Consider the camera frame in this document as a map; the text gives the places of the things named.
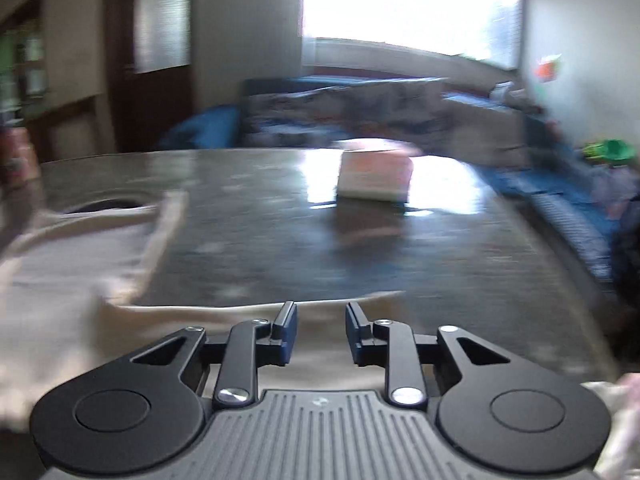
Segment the gloved right hand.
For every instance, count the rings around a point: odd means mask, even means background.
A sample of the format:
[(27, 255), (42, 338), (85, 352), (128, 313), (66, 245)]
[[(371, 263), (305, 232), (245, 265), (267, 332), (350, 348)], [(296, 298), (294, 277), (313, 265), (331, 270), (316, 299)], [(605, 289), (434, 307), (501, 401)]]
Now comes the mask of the gloved right hand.
[(608, 440), (594, 467), (601, 479), (639, 480), (640, 374), (625, 374), (618, 382), (584, 382), (611, 415)]

